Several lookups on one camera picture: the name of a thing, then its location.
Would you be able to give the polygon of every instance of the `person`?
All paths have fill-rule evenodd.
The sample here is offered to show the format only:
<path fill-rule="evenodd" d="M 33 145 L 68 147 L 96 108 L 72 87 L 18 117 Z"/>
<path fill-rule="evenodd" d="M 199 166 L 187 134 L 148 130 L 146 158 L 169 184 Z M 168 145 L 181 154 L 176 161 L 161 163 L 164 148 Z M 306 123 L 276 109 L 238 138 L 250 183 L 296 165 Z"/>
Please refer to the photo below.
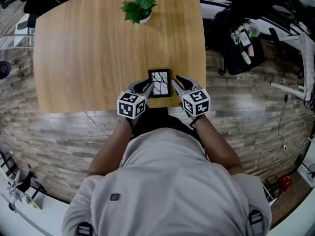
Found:
<path fill-rule="evenodd" d="M 26 178 L 22 182 L 18 182 L 20 178 L 20 170 L 18 171 L 14 183 L 8 187 L 10 192 L 10 200 L 9 200 L 9 209 L 15 212 L 16 206 L 15 203 L 19 200 L 22 202 L 22 198 L 25 195 L 25 192 L 31 186 L 31 178 L 36 178 L 33 172 L 29 172 Z"/>
<path fill-rule="evenodd" d="M 64 216 L 64 236 L 268 233 L 259 177 L 245 174 L 205 115 L 194 120 L 197 132 L 167 109 L 148 109 L 132 125 L 119 118 L 93 159 Z"/>

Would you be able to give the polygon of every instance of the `black frame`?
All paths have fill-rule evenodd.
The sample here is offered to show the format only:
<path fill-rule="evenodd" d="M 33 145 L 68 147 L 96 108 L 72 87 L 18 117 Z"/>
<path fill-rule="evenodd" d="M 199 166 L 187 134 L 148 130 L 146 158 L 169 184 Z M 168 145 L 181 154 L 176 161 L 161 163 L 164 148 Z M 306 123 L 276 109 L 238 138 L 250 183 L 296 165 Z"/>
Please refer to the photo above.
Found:
<path fill-rule="evenodd" d="M 154 69 L 154 70 L 148 70 L 149 74 L 149 80 L 153 83 L 151 74 L 152 73 L 160 73 L 160 72 L 166 72 L 167 74 L 167 90 L 168 94 L 159 94 L 154 95 L 153 92 L 151 93 L 150 98 L 165 98 L 165 97 L 171 97 L 171 70 L 170 69 Z"/>

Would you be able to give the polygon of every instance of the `picture frame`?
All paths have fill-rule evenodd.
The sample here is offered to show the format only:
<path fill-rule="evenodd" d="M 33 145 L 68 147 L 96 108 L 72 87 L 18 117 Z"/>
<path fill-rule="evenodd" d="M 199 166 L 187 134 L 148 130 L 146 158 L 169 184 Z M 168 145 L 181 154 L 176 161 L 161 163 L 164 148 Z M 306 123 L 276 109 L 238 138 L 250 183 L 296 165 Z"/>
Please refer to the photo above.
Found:
<path fill-rule="evenodd" d="M 154 83 L 151 98 L 171 97 L 170 69 L 149 70 L 149 80 Z"/>

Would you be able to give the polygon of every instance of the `white pot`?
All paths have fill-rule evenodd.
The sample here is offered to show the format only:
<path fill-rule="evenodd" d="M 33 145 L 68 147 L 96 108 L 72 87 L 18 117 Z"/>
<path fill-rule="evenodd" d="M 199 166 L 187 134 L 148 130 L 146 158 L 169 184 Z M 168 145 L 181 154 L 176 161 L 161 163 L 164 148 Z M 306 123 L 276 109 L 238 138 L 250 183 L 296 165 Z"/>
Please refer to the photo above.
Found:
<path fill-rule="evenodd" d="M 140 24 L 144 24 L 144 23 L 148 22 L 148 20 L 151 18 L 151 15 L 152 15 L 152 10 L 151 10 L 150 15 L 147 18 L 140 20 Z"/>

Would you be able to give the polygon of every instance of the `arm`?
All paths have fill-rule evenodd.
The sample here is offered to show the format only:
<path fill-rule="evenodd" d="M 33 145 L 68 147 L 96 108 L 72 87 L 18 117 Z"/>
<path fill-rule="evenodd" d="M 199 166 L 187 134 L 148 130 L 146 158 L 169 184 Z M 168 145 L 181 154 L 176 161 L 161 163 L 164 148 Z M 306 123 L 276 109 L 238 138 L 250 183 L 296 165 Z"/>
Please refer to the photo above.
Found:
<path fill-rule="evenodd" d="M 196 121 L 195 126 L 211 162 L 221 164 L 231 175 L 244 173 L 238 155 L 205 115 Z"/>
<path fill-rule="evenodd" d="M 94 157 L 88 176 L 105 176 L 118 169 L 129 143 L 132 129 L 125 118 L 119 118 L 118 125 L 110 138 Z"/>

